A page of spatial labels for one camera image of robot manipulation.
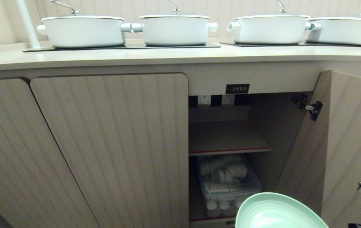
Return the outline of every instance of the countertop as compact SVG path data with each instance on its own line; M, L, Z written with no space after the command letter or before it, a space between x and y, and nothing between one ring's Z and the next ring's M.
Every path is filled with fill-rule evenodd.
M209 43L232 41L213 38ZM142 40L128 40L138 43ZM30 52L28 44L0 46L0 70L49 67L117 65L160 65L219 62L269 61L361 61L361 47L274 46L236 47L220 44L214 48L106 49Z

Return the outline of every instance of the cabinet hinge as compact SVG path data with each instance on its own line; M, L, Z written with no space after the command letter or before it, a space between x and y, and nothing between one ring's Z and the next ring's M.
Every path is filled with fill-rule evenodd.
M292 101L297 105L297 108L305 111L308 110L310 113L310 118L313 121L317 120L318 114L321 111L321 107L323 107L323 103L317 101L315 104L308 104L308 95L301 94L298 97L292 97Z

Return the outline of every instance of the cabinet door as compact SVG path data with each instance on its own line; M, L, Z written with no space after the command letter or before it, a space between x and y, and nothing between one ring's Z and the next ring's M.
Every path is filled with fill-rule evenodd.
M0 80L0 214L18 227L98 227L29 86Z
M277 190L332 228L361 224L361 77L324 72L311 104L316 101L324 104L318 120L305 117Z
M37 78L31 86L101 227L188 226L185 75Z

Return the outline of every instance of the label sign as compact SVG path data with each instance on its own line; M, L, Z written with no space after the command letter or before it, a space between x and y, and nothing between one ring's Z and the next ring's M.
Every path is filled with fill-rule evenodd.
M248 93L250 84L227 84L225 94Z

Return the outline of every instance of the mint green bowl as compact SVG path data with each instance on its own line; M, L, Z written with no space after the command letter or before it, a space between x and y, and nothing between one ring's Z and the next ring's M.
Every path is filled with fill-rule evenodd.
M328 228L310 208L288 196L263 192L250 196L237 213L236 228Z

